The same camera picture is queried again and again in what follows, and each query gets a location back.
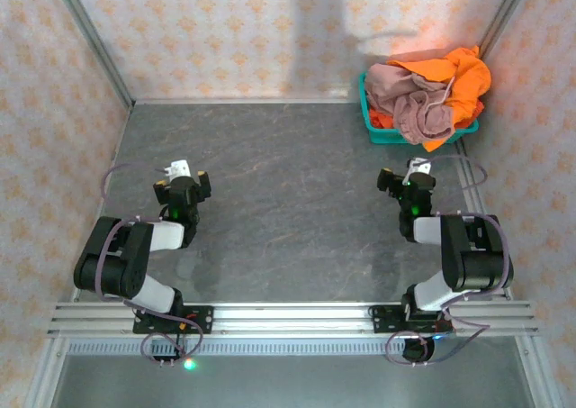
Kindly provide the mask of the black connector block with light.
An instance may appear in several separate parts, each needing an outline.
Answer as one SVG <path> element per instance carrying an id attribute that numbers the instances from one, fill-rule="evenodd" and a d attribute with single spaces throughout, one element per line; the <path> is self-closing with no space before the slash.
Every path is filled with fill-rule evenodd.
<path id="1" fill-rule="evenodd" d="M 191 357 L 153 356 L 152 361 L 161 367 L 179 366 L 185 371 L 194 371 L 197 368 L 197 362 Z"/>

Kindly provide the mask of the aluminium table side rail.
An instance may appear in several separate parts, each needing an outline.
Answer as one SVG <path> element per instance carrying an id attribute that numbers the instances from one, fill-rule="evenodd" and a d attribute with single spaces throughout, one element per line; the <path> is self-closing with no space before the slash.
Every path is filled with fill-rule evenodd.
<path id="1" fill-rule="evenodd" d="M 456 151 L 455 167 L 459 176 L 460 184 L 463 188 L 463 198 L 466 203 L 466 209 L 472 213 L 482 213 L 488 215 L 485 200 L 482 195 L 482 186 L 488 180 L 487 169 L 476 158 L 471 157 L 467 151 L 464 139 L 459 139 L 454 144 Z M 510 264 L 509 256 L 509 243 L 508 239 L 501 229 L 503 234 L 502 245 L 504 249 L 504 259 Z M 510 286 L 502 287 L 499 290 L 494 290 L 491 295 L 482 295 L 480 298 L 500 298 L 506 301 L 514 300 L 514 296 Z"/>

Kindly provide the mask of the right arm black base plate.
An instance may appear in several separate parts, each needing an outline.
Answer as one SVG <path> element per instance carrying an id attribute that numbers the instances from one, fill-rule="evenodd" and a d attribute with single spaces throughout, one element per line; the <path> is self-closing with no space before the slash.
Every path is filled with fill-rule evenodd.
<path id="1" fill-rule="evenodd" d="M 407 305 L 373 305 L 368 308 L 368 315 L 375 333 L 414 331 L 444 334 L 454 330 L 452 323 L 441 312 L 412 312 Z"/>

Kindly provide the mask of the pink shorts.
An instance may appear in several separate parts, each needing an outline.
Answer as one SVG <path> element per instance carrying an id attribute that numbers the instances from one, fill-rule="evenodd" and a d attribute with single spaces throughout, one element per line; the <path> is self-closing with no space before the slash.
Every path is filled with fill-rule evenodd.
<path id="1" fill-rule="evenodd" d="M 371 66 L 365 77 L 369 103 L 390 115 L 393 129 L 410 144 L 449 138 L 455 131 L 453 109 L 446 105 L 454 80 L 429 80 L 405 68 L 384 64 Z"/>

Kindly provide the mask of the aluminium frame post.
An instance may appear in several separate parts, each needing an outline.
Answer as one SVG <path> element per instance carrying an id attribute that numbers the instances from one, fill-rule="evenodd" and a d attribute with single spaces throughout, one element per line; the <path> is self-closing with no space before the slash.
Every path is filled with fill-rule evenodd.
<path id="1" fill-rule="evenodd" d="M 104 74 L 108 77 L 112 88 L 121 102 L 128 108 L 135 105 L 135 99 L 131 96 L 130 90 L 122 78 L 119 69 L 116 67 L 112 56 L 106 48 L 93 20 L 81 0 L 62 0 L 68 11 L 71 13 L 77 28 L 82 32 L 86 43 L 103 68 Z"/>
<path id="2" fill-rule="evenodd" d="M 516 343 L 535 408 L 564 408 L 542 338 L 517 336 Z"/>
<path id="3" fill-rule="evenodd" d="M 485 59 L 490 55 L 501 34 L 504 32 L 509 19 L 516 11 L 520 1 L 521 0 L 502 0 L 500 2 L 497 12 L 481 38 L 479 46 L 481 59 Z"/>
<path id="4" fill-rule="evenodd" d="M 50 408 L 68 353 L 68 338 L 47 338 L 43 341 L 40 359 L 24 401 L 24 408 Z"/>

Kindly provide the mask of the teal plastic basket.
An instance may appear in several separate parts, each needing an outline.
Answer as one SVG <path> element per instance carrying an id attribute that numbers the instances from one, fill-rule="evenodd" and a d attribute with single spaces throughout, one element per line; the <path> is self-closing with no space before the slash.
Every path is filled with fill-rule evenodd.
<path id="1" fill-rule="evenodd" d="M 395 129 L 381 129 L 372 126 L 369 116 L 369 103 L 365 92 L 365 77 L 366 72 L 360 74 L 358 77 L 357 85 L 359 91 L 360 109 L 364 119 L 364 125 L 368 131 L 370 142 L 378 145 L 408 145 L 409 143 Z M 478 117 L 483 111 L 483 104 L 479 104 L 479 106 L 481 108 L 480 112 L 473 118 L 473 121 L 468 125 L 468 127 L 464 129 L 456 129 L 454 134 L 446 141 L 447 143 L 454 143 L 461 139 L 464 135 L 472 134 L 478 131 L 480 126 Z"/>

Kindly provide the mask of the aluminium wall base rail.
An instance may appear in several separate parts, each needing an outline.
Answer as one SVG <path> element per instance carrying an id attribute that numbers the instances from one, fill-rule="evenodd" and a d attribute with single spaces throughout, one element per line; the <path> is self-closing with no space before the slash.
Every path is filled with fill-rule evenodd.
<path id="1" fill-rule="evenodd" d="M 139 98 L 135 106 L 143 105 L 212 105 L 212 104 L 358 104 L 357 97 L 285 98 L 285 97 L 232 97 L 232 98 Z"/>

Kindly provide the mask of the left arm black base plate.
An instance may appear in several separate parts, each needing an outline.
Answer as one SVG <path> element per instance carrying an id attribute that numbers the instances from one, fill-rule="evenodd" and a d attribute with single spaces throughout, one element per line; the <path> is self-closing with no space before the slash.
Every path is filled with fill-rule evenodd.
<path id="1" fill-rule="evenodd" d="M 212 333 L 214 308 L 209 305 L 184 305 L 175 316 L 195 322 L 204 334 Z M 199 331 L 190 324 L 180 321 L 160 318 L 154 314 L 136 311 L 132 332 L 135 334 L 151 334 L 153 332 L 176 334 L 198 334 Z"/>

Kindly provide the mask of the aluminium mounting rail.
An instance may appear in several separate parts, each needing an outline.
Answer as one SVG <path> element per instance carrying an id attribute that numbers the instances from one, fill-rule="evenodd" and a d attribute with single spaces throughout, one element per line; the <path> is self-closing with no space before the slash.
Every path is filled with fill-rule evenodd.
<path id="1" fill-rule="evenodd" d="M 213 338 L 376 338 L 368 315 L 371 303 L 215 303 Z M 134 313 L 118 303 L 60 303 L 49 323 L 50 336 L 132 336 Z M 471 301 L 452 305 L 446 317 L 453 332 L 469 336 L 535 336 L 541 330 L 531 303 Z"/>

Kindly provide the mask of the bright orange smooth shorts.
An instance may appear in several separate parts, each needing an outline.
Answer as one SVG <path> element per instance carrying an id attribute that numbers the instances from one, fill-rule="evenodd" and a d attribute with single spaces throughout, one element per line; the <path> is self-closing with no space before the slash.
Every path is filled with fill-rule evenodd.
<path id="1" fill-rule="evenodd" d="M 449 79 L 453 79 L 451 95 L 448 96 L 445 104 L 453 109 L 454 126 L 473 115 L 477 101 L 491 87 L 491 72 L 479 58 L 478 47 L 471 49 L 457 48 L 440 59 L 424 59 L 421 61 L 391 59 L 387 64 L 416 72 L 436 82 L 446 82 Z M 432 152 L 445 144 L 449 138 L 420 145 L 426 151 Z"/>

